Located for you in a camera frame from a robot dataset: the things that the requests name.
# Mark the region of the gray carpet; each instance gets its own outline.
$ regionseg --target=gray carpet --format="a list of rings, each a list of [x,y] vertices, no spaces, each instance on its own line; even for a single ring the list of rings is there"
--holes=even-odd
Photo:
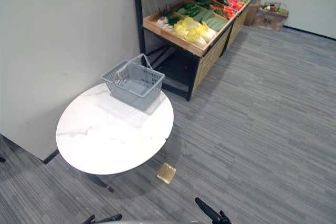
[[[191,102],[167,93],[164,148],[99,188],[58,155],[49,164],[1,140],[0,223],[210,220],[199,196],[238,223],[336,223],[336,42],[244,28]],[[170,185],[156,178],[166,161]]]

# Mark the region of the gray wall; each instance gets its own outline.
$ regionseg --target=gray wall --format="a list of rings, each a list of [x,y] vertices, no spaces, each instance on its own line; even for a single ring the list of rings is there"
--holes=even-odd
[[[139,53],[136,30],[134,0],[0,0],[0,133],[45,159],[71,100]]]

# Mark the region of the baseboard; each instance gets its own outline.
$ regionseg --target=baseboard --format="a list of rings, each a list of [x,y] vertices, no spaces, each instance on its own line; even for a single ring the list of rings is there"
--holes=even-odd
[[[49,156],[47,156],[47,158],[45,160],[41,160],[42,163],[44,163],[45,165],[48,164],[54,157],[56,157],[59,154],[58,149],[55,150],[53,153],[51,153]]]
[[[311,31],[306,31],[306,30],[302,30],[302,29],[299,29],[299,28],[294,28],[294,27],[291,27],[291,26],[284,26],[284,27],[288,28],[288,29],[291,29],[291,30],[301,31],[301,32],[306,33],[306,34],[313,34],[313,35],[316,35],[316,36],[319,36],[319,37],[322,37],[322,38],[331,39],[331,40],[336,41],[335,38],[331,38],[331,37],[321,35],[321,34],[312,33]]]

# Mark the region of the table leg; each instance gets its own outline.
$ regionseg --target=table leg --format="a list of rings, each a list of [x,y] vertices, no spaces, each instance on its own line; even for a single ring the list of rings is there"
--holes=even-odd
[[[94,182],[96,185],[106,188],[111,193],[114,192],[114,189],[112,187],[107,185],[104,181],[102,181],[100,178],[98,178],[95,174],[88,174],[87,173],[87,175],[88,175],[89,179],[92,182]]]

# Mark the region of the basket handle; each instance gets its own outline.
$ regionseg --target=basket handle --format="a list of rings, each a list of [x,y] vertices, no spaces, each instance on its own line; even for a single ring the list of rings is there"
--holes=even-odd
[[[117,72],[115,72],[115,75],[114,75],[113,80],[112,80],[112,85],[114,85],[115,77],[116,77],[117,75],[118,75],[118,77],[121,79],[121,76],[120,76],[121,71],[123,71],[123,70],[124,70],[130,63],[133,63],[133,62],[135,62],[136,60],[141,59],[142,57],[145,59],[148,68],[149,68],[149,69],[153,69],[152,66],[151,66],[151,64],[150,64],[149,61],[148,61],[147,56],[146,56],[145,54],[140,54],[140,55],[134,57],[133,59],[129,60],[124,66],[122,66],[122,68],[120,68]]]
[[[143,57],[143,58],[145,59],[148,68],[149,68],[149,69],[152,69],[152,66],[151,66],[151,64],[149,63],[148,58],[147,58],[147,56],[146,56],[145,54],[140,54],[140,55],[134,57],[133,59],[129,60],[129,62],[127,62],[124,66],[126,67],[129,63],[131,63],[131,62],[135,62],[135,60],[141,59],[141,57]]]

